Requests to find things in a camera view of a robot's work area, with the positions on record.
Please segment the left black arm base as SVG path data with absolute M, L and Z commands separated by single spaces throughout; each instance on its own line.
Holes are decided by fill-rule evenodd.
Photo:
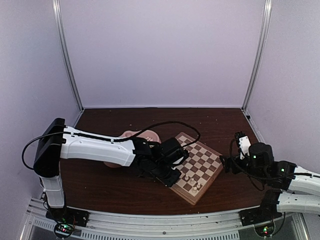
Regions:
M 89 212 L 74 208 L 67 208 L 63 215 L 59 212 L 46 211 L 45 217 L 55 222 L 53 233 L 59 239 L 66 239 L 75 234 L 81 233 L 81 228 L 87 226 L 89 220 Z

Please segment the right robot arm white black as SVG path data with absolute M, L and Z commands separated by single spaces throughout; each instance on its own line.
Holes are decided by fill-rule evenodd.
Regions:
M 219 159 L 225 172 L 243 173 L 250 180 L 261 183 L 270 190 L 265 192 L 256 210 L 259 220 L 266 221 L 276 214 L 286 212 L 319 215 L 320 175 L 295 163 L 275 161 L 272 147 L 263 142 L 238 145 L 237 156 L 233 155 L 234 140 L 229 145 L 229 155 Z

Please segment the wooden chess board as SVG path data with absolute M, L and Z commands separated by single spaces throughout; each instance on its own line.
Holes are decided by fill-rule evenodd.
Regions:
M 219 159 L 220 153 L 200 141 L 188 145 L 186 150 L 189 157 L 176 167 L 180 170 L 181 176 L 170 189 L 194 206 L 224 168 Z M 188 181 L 184 180 L 185 175 L 189 176 Z M 194 178 L 193 184 L 190 183 L 191 178 Z M 194 187 L 197 188 L 196 193 L 192 192 Z

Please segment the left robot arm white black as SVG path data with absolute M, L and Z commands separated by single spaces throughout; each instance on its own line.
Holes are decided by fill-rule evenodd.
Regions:
M 61 222 L 72 218 L 60 174 L 60 160 L 84 159 L 130 167 L 136 165 L 166 187 L 172 187 L 181 176 L 177 166 L 188 157 L 188 151 L 174 137 L 163 141 L 143 138 L 141 130 L 131 136 L 112 137 L 85 132 L 65 125 L 56 118 L 38 142 L 33 170 L 42 181 L 47 203 Z

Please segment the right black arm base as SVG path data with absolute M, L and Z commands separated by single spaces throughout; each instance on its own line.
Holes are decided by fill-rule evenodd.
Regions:
M 254 207 L 241 210 L 239 218 L 243 227 L 253 226 L 259 237 L 268 238 L 277 232 L 275 220 L 283 216 L 269 207 Z

